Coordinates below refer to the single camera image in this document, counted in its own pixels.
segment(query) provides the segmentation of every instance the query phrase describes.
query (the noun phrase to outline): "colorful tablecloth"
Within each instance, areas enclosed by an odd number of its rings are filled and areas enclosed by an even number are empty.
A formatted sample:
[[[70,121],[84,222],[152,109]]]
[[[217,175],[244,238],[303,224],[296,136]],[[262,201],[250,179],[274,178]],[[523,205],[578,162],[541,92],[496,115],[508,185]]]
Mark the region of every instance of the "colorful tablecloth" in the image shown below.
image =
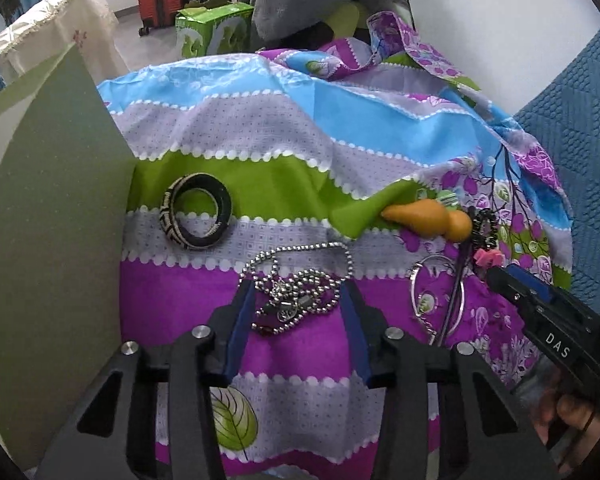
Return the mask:
[[[549,156],[472,81],[390,12],[369,19],[372,46],[339,40],[320,52],[282,50],[147,67],[99,86],[138,158],[121,268],[123,337],[174,341],[233,297],[238,273],[259,251],[347,240],[356,282],[388,322],[424,341],[405,277],[428,254],[455,257],[442,238],[423,240],[387,224],[388,204],[455,191],[464,206],[497,212],[499,247],[547,282],[568,285],[571,221]],[[211,173],[234,201],[228,235],[203,251],[168,242],[158,223],[176,178]],[[202,231],[214,214],[203,194],[179,213]],[[343,275],[331,251],[281,257],[282,274],[307,266]],[[424,269],[439,324],[452,276]],[[515,309],[477,276],[448,345],[471,342],[511,386],[538,351]],[[429,387],[435,450],[436,390]],[[342,318],[308,316],[281,336],[253,333],[240,374],[213,390],[227,474],[293,464],[323,479],[369,478],[382,390],[352,374]],[[168,459],[166,388],[158,402],[158,457]]]

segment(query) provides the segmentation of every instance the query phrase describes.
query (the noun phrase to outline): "green leaf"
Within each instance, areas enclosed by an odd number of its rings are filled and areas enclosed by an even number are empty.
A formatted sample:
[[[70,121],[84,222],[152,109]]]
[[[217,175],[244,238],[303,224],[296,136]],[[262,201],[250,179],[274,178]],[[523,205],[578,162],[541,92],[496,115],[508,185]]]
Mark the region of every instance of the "green leaf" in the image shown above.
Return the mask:
[[[231,451],[244,451],[258,434],[258,419],[249,401],[230,386],[209,388],[209,392],[218,444]]]

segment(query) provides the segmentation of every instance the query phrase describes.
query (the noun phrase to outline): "silver bracelet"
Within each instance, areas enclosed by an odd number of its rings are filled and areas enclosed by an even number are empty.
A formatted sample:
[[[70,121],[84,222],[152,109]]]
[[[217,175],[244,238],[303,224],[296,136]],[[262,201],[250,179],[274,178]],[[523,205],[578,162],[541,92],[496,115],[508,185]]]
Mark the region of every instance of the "silver bracelet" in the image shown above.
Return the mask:
[[[438,261],[443,262],[445,264],[445,267],[447,269],[451,270],[451,272],[454,272],[455,265],[454,265],[454,261],[451,258],[448,258],[447,256],[445,256],[444,254],[431,254],[430,256],[427,256],[423,260],[420,260],[413,267],[411,267],[411,273],[410,273],[411,306],[413,307],[413,313],[415,314],[416,318],[421,323],[425,332],[429,335],[429,341],[427,343],[429,345],[432,345],[438,332],[436,331],[435,328],[433,328],[433,325],[430,323],[430,321],[428,319],[426,319],[424,316],[425,316],[425,314],[432,312],[433,309],[435,308],[435,306],[433,306],[432,308],[428,308],[427,310],[423,310],[423,308],[421,306],[421,302],[422,302],[424,293],[419,295],[418,301],[416,301],[416,280],[418,278],[418,273],[420,272],[420,269],[425,267],[425,263],[428,262],[429,260],[438,260]],[[455,332],[456,328],[458,328],[458,326],[460,325],[460,321],[462,320],[463,312],[464,312],[464,282],[461,280],[460,281],[460,308],[458,309],[458,317],[456,318],[456,321],[453,323],[451,329],[447,333],[447,336],[451,335],[453,332]]]

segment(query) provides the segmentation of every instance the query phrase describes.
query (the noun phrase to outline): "green box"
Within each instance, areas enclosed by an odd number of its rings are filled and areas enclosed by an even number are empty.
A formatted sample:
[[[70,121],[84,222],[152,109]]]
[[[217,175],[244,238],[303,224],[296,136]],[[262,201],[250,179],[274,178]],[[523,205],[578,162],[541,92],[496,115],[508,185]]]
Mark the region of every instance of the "green box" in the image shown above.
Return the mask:
[[[177,49],[183,58],[246,52],[252,13],[244,3],[183,9],[176,16]]]

